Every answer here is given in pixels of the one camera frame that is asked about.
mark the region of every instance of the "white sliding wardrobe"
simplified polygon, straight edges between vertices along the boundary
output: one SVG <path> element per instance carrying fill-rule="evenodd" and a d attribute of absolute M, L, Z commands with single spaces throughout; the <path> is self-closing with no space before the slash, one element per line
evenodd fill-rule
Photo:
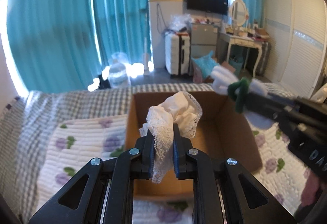
<path fill-rule="evenodd" d="M 325 60 L 326 14 L 324 0 L 265 0 L 270 81 L 296 95 L 312 95 Z"/>

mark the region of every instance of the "white suitcase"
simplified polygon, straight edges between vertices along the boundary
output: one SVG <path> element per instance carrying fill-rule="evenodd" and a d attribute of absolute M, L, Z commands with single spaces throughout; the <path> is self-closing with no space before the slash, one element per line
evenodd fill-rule
<path fill-rule="evenodd" d="M 190 37 L 167 33 L 165 36 L 166 68 L 171 75 L 188 74 Z"/>

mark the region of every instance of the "wall-mounted tv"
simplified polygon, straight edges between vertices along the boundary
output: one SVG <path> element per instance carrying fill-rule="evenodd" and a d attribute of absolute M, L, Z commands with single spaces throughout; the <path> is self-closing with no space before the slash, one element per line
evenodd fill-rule
<path fill-rule="evenodd" d="M 228 0 L 187 0 L 187 9 L 227 15 Z"/>

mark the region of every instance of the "triangular cutout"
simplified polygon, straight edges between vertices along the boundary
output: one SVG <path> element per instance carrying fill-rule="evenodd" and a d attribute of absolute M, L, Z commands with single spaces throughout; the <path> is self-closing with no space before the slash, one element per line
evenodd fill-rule
<path fill-rule="evenodd" d="M 253 185 L 243 173 L 238 175 L 242 189 L 249 208 L 255 209 L 257 207 L 266 205 L 268 198 L 265 197 L 255 185 Z"/>
<path fill-rule="evenodd" d="M 70 209 L 77 209 L 88 179 L 88 174 L 82 176 L 62 197 L 60 197 L 58 203 Z"/>

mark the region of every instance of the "vanity table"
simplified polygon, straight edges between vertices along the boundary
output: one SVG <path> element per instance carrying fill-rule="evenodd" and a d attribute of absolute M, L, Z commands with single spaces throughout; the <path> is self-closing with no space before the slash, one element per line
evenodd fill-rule
<path fill-rule="evenodd" d="M 246 58 L 245 58 L 245 62 L 244 62 L 244 69 L 246 68 L 247 59 L 249 57 L 249 50 L 250 50 L 249 48 L 257 48 L 258 49 L 258 57 L 254 64 L 253 73 L 252 73 L 253 78 L 255 78 L 255 72 L 256 72 L 257 66 L 259 64 L 259 61 L 261 59 L 261 55 L 262 55 L 263 42 L 254 40 L 253 38 L 250 38 L 250 37 L 240 37 L 240 36 L 229 35 L 229 34 L 224 34 L 224 33 L 220 33 L 219 38 L 221 40 L 223 40 L 224 42 L 228 43 L 226 62 L 229 62 L 229 56 L 231 54 L 232 45 L 238 45 L 238 46 L 247 48 Z"/>

